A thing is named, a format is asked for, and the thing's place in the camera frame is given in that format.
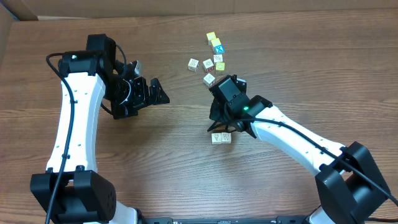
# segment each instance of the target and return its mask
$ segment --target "wood grain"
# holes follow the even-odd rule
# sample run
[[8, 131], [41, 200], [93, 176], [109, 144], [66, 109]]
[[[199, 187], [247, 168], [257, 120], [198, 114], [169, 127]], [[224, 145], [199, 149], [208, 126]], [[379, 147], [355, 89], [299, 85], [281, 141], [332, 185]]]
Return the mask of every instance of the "wood grain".
[[[158, 77], [171, 99], [124, 120], [100, 112], [98, 169], [120, 201], [147, 217], [173, 218], [274, 217], [318, 207], [313, 177], [274, 146], [245, 133], [234, 133], [231, 145], [211, 145], [205, 73], [187, 70], [190, 58], [212, 57], [210, 31], [250, 96], [264, 96], [325, 138], [363, 143], [398, 195], [398, 10], [18, 22], [0, 71], [0, 222], [44, 221], [29, 181], [45, 169], [61, 105], [60, 80], [45, 56], [83, 50], [87, 35], [99, 33], [140, 60], [144, 76]], [[374, 216], [397, 214], [388, 201]]]

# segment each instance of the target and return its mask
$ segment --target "small block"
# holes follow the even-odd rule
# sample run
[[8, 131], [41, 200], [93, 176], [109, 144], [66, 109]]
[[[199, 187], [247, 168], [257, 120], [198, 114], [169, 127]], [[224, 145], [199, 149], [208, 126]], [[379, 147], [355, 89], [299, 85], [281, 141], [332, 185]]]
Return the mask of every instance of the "small block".
[[221, 133], [221, 143], [231, 144], [231, 133]]
[[224, 62], [217, 62], [216, 63], [216, 74], [217, 75], [225, 74], [225, 63]]
[[196, 59], [191, 58], [188, 62], [188, 69], [191, 71], [197, 71], [199, 66], [199, 61]]
[[211, 134], [211, 144], [222, 144], [221, 133]]
[[203, 82], [206, 86], [211, 87], [216, 82], [216, 78], [209, 73], [203, 78]]
[[207, 33], [206, 36], [208, 45], [211, 45], [211, 41], [216, 39], [216, 34], [214, 32]]
[[205, 69], [206, 72], [210, 72], [210, 71], [214, 70], [215, 66], [210, 58], [203, 61], [203, 68]]
[[211, 40], [211, 46], [213, 47], [213, 48], [215, 48], [215, 47], [217, 47], [217, 46], [220, 46], [221, 45], [221, 41], [219, 40], [219, 38], [216, 38], [216, 39], [214, 39], [214, 40]]
[[223, 55], [214, 55], [213, 61], [215, 64], [217, 64], [217, 62], [223, 62]]
[[222, 44], [219, 45], [219, 46], [216, 46], [213, 51], [214, 51], [215, 54], [223, 54], [223, 53], [225, 53], [225, 49], [224, 49], [224, 46]]

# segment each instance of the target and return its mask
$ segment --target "wooden tabletop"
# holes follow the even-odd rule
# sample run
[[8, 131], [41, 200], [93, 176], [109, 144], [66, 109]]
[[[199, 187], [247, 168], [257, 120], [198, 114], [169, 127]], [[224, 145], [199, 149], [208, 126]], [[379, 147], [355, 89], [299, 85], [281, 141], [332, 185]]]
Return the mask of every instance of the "wooden tabletop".
[[[170, 97], [128, 119], [100, 111], [98, 172], [118, 200], [147, 217], [261, 218], [317, 208], [314, 178], [276, 147], [246, 133], [211, 145], [206, 74], [187, 69], [190, 58], [212, 58], [211, 31], [249, 96], [271, 100], [324, 138], [367, 146], [398, 196], [398, 10], [15, 22], [0, 72], [0, 222], [44, 222], [29, 182], [50, 158], [62, 100], [45, 56], [84, 50], [87, 35], [101, 33]], [[373, 216], [397, 214], [387, 201]]]

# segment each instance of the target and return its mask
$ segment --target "wooden table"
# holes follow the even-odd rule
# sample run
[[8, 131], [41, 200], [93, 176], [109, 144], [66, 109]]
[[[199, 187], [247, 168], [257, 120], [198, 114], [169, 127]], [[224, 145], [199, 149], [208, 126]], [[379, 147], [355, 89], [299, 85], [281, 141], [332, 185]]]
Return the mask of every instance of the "wooden table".
[[[246, 133], [211, 145], [212, 95], [202, 69], [187, 69], [190, 58], [213, 56], [211, 31], [249, 96], [332, 141], [363, 143], [398, 196], [398, 10], [15, 22], [0, 73], [0, 222], [44, 221], [29, 182], [51, 155], [62, 99], [45, 56], [84, 50], [87, 35], [100, 33], [140, 60], [171, 99], [123, 120], [100, 111], [98, 169], [118, 200], [147, 217], [261, 218], [317, 208], [313, 177], [274, 146]], [[387, 201], [374, 216], [397, 214]]]

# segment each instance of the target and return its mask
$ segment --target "yellow block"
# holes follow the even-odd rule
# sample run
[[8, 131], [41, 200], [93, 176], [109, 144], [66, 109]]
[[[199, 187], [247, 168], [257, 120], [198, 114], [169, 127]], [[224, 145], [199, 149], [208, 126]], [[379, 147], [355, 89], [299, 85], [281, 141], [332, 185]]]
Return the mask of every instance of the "yellow block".
[[210, 32], [210, 33], [208, 33], [206, 35], [207, 35], [208, 44], [210, 45], [211, 41], [216, 39], [216, 34], [214, 32]]
[[224, 62], [217, 62], [216, 63], [216, 74], [224, 74], [225, 72], [225, 63]]
[[214, 40], [211, 40], [211, 45], [213, 46], [213, 48], [215, 48], [221, 45], [221, 41], [219, 40], [219, 38], [216, 38]]

